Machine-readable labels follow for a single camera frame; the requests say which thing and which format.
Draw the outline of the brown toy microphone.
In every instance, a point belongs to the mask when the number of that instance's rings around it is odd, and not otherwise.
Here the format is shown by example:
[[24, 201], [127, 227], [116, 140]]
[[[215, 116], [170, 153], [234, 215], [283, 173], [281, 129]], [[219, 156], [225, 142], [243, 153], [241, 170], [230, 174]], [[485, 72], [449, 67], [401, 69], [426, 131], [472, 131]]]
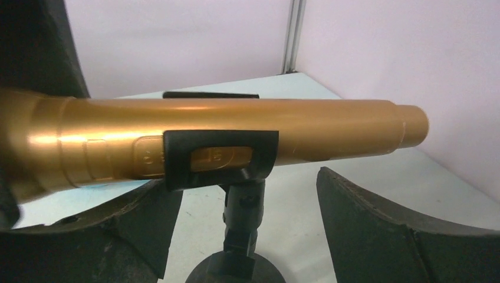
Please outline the brown toy microphone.
[[1, 90], [1, 168], [19, 203], [166, 179], [173, 190], [421, 144], [426, 113], [386, 100], [93, 99]]

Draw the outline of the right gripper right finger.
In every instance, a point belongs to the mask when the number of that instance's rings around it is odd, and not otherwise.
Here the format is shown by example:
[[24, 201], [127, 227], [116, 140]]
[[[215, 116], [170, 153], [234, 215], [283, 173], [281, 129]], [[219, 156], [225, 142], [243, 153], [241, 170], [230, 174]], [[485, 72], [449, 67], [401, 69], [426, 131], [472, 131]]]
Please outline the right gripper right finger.
[[338, 282], [498, 282], [499, 231], [435, 218], [322, 167], [316, 188]]

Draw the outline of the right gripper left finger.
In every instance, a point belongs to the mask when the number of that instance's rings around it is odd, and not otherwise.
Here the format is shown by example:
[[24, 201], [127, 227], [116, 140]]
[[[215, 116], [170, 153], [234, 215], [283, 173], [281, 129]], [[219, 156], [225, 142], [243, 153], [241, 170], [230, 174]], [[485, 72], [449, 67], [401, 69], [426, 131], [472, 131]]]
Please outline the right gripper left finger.
[[1, 232], [2, 282], [157, 282], [182, 201], [161, 180], [52, 225]]

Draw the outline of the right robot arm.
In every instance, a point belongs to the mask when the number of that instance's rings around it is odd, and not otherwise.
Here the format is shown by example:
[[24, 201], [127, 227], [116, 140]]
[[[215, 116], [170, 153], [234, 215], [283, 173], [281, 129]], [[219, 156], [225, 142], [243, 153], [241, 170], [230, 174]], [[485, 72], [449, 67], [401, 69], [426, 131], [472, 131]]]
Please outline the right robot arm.
[[188, 282], [284, 282], [255, 252], [275, 166], [389, 154], [427, 136], [387, 100], [89, 96], [63, 1], [1, 2], [1, 281], [157, 282], [183, 191], [225, 191], [223, 249]]

